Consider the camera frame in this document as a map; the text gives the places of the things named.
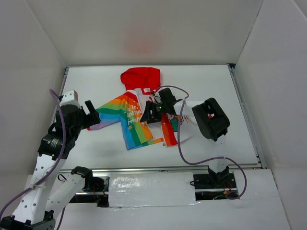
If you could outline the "aluminium table frame rail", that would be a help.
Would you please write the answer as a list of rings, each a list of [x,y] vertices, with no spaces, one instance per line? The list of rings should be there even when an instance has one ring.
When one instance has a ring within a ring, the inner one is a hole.
[[[261,165],[261,168],[262,169],[268,169],[267,162],[266,162],[266,160],[263,156],[262,148],[260,146],[258,138],[256,137],[256,133],[255,133],[253,124],[252,124],[250,116],[248,114],[247,105],[246,105],[246,102],[245,102],[245,99],[244,99],[244,96],[243,96],[243,92],[241,90],[241,86],[240,86],[238,78],[236,76],[236,71],[235,71],[236,64],[235,63],[228,63],[227,66],[228,66],[234,87],[236,89],[236,93],[237,93],[237,96],[238,96],[238,99],[239,99],[239,103],[240,103],[240,106],[241,106],[241,109],[242,109],[242,112],[243,112],[243,116],[244,116],[244,119],[245,119],[245,122],[246,122],[246,125],[247,125],[247,128],[248,128],[249,136],[251,138],[251,142],[252,142],[256,157],[258,159],[259,164]]]

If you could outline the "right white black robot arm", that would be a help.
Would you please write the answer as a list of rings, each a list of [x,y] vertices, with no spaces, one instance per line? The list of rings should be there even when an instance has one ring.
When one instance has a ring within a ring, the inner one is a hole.
[[[189,100],[189,94],[182,99],[177,99],[172,91],[172,86],[161,86],[151,92],[151,99],[145,103],[145,111],[141,122],[154,123],[162,120],[163,115],[178,115],[177,146],[181,159],[187,165],[200,165],[208,163],[209,183],[213,187],[220,187],[229,175],[229,166],[225,156],[225,139],[230,126],[230,121],[216,99],[209,98],[205,101]],[[181,119],[184,116],[193,117],[200,133],[206,138],[212,149],[212,156],[199,162],[187,161],[181,149]]]

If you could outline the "rainbow hooded kids jacket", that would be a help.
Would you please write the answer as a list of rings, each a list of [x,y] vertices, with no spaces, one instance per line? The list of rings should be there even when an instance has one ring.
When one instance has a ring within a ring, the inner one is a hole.
[[[99,130],[120,123],[128,150],[162,142],[175,146],[192,137],[192,123],[187,116],[163,114],[156,123],[141,122],[146,101],[155,101],[150,94],[161,85],[161,72],[153,67],[135,67],[120,76],[126,92],[97,108],[100,123],[88,128]]]

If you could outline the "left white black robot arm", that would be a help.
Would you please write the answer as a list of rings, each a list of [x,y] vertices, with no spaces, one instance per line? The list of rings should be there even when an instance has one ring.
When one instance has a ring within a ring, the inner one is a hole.
[[[15,211],[10,216],[1,218],[1,229],[53,230],[56,219],[75,194],[93,188],[93,171],[77,166],[62,186],[51,193],[80,132],[100,122],[92,102],[86,101],[85,105],[89,114],[78,103],[62,105],[56,112],[55,123],[41,140],[29,187],[20,195],[21,201]]]

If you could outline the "white foil-taped panel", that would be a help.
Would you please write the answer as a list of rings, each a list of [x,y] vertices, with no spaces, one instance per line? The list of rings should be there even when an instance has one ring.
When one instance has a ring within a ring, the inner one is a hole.
[[[190,172],[114,173],[110,207],[180,207],[197,204]]]

